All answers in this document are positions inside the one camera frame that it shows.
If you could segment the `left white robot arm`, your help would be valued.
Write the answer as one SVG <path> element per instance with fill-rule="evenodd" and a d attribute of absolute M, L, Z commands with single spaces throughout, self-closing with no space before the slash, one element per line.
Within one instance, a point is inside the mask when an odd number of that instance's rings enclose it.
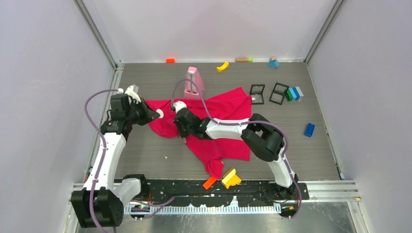
<path fill-rule="evenodd" d="M 144 126 L 162 118 L 163 111 L 153 110 L 134 94 L 115 94 L 106 114 L 97 128 L 100 143 L 92 170 L 82 189 L 73 191 L 70 199 L 82 228 L 118 227 L 126 205 L 133 198 L 143 201 L 149 195 L 144 175 L 127 175 L 119 186 L 114 186 L 114 179 L 133 125 Z"/>

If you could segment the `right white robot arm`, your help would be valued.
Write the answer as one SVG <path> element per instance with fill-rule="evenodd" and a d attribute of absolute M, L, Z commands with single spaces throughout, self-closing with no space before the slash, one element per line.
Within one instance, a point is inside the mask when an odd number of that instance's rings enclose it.
<path fill-rule="evenodd" d="M 196 116 L 187 107 L 178 109 L 174 123 L 181 137 L 192 135 L 200 140 L 234 139 L 248 146 L 260 160 L 268 163 L 277 185 L 278 195 L 290 199 L 297 192 L 297 178 L 286 150 L 289 141 L 285 134 L 260 114 L 242 120 L 221 120 Z"/>

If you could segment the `blue lego brick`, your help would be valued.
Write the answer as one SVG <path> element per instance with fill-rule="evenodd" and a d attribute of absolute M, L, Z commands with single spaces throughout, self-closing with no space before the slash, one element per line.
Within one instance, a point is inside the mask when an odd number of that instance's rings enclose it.
<path fill-rule="evenodd" d="M 313 133 L 314 133 L 314 130 L 315 130 L 315 125 L 312 124 L 312 123 L 308 123 L 306 125 L 305 131 L 304 131 L 304 136 L 312 137 Z"/>

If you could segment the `red cloth garment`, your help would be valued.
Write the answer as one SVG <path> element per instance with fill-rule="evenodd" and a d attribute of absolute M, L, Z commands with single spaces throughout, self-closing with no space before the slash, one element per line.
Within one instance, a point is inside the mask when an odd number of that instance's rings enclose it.
<path fill-rule="evenodd" d="M 187 108 L 200 119 L 211 114 L 219 122 L 248 121 L 252 116 L 251 97 L 242 87 L 201 100 L 182 99 Z M 170 109 L 170 100 L 149 100 L 147 104 L 154 110 L 163 111 L 163 118 L 152 121 L 152 131 L 165 138 L 177 137 L 178 129 L 173 120 L 175 112 Z M 221 178 L 223 175 L 223 159 L 250 160 L 250 149 L 241 139 L 245 125 L 234 123 L 232 126 L 207 124 L 206 138 L 200 140 L 193 135 L 186 137 L 186 146 L 204 164 L 210 176 Z"/>

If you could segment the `yellow block pile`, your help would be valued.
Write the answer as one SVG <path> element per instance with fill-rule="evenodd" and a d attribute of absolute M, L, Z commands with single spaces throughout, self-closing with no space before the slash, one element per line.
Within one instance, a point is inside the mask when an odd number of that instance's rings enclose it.
<path fill-rule="evenodd" d="M 222 179 L 222 184 L 226 189 L 241 183 L 242 179 L 237 175 L 236 169 L 233 167 L 225 173 Z"/>

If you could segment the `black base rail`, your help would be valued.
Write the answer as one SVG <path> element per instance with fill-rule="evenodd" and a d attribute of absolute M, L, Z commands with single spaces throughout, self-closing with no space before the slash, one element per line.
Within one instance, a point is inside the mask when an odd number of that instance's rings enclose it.
<path fill-rule="evenodd" d="M 204 183 L 205 180 L 144 180 L 141 192 L 134 199 L 165 203 L 175 197 L 170 204 L 175 207 L 226 207 L 234 200 L 240 207 L 259 207 L 276 202 L 309 199 L 305 183 L 298 184 L 301 197 L 297 188 L 287 191 L 273 181 L 245 180 L 228 189 L 221 182 L 215 182 L 209 189 L 205 189 Z"/>

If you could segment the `stacked green blue bricks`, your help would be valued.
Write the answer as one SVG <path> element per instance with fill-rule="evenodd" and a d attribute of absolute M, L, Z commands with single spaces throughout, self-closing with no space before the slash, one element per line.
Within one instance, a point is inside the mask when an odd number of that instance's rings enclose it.
<path fill-rule="evenodd" d="M 300 101 L 303 96 L 304 94 L 298 86 L 288 88 L 285 95 L 287 101 Z"/>

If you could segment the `round silver brooch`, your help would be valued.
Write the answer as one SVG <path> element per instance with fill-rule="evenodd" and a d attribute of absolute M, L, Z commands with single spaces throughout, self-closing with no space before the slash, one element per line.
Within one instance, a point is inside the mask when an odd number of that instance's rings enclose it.
<path fill-rule="evenodd" d="M 156 112 L 159 114 L 159 118 L 163 118 L 164 117 L 164 113 L 161 109 L 156 109 Z"/>

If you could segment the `right black display frame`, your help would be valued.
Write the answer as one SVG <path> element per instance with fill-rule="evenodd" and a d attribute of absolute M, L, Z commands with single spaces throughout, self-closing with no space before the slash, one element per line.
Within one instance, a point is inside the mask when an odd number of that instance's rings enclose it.
<path fill-rule="evenodd" d="M 288 89 L 288 85 L 276 82 L 270 94 L 269 101 L 278 105 L 282 105 Z"/>

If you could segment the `orange rectangular block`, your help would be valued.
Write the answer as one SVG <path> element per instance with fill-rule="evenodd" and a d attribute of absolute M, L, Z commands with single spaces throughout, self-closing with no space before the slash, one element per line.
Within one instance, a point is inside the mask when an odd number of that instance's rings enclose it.
<path fill-rule="evenodd" d="M 208 190 L 216 181 L 218 180 L 217 177 L 211 176 L 208 180 L 203 183 L 203 188 Z"/>

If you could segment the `black display frame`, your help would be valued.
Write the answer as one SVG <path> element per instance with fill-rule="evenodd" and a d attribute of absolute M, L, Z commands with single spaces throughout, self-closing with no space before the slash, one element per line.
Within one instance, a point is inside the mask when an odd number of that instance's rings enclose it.
<path fill-rule="evenodd" d="M 252 84 L 249 95 L 251 96 L 252 105 L 264 104 L 264 92 L 265 84 Z"/>
<path fill-rule="evenodd" d="M 288 89 L 288 85 L 276 82 L 270 94 L 269 101 L 278 105 L 282 105 Z"/>

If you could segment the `tan wooden block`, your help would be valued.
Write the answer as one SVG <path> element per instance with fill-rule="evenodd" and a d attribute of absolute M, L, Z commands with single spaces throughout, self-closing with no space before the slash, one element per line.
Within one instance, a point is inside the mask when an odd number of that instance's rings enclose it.
<path fill-rule="evenodd" d="M 237 57 L 235 59 L 236 62 L 240 63 L 240 62 L 253 62 L 253 58 L 252 57 Z"/>

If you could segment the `blue triangular block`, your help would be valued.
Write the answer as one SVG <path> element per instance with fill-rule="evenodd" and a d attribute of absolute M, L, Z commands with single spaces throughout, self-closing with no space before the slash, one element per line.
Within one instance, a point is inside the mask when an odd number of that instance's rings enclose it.
<path fill-rule="evenodd" d="M 279 68 L 280 63 L 279 63 L 277 57 L 275 57 L 275 56 L 271 57 L 269 59 L 268 66 L 272 67 L 272 68 Z"/>

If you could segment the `left black display frame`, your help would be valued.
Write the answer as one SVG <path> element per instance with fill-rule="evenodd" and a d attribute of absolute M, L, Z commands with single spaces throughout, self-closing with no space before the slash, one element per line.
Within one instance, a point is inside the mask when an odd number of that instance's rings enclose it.
<path fill-rule="evenodd" d="M 249 95 L 251 96 L 252 105 L 264 104 L 264 92 L 265 84 L 252 84 Z"/>

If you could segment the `yellow curved block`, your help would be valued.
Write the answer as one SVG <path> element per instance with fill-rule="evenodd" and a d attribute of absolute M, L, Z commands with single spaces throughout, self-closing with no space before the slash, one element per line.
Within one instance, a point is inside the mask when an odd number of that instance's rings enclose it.
<path fill-rule="evenodd" d="M 221 66 L 216 67 L 216 70 L 218 72 L 223 72 L 224 70 L 226 70 L 229 67 L 229 62 L 224 62 Z"/>

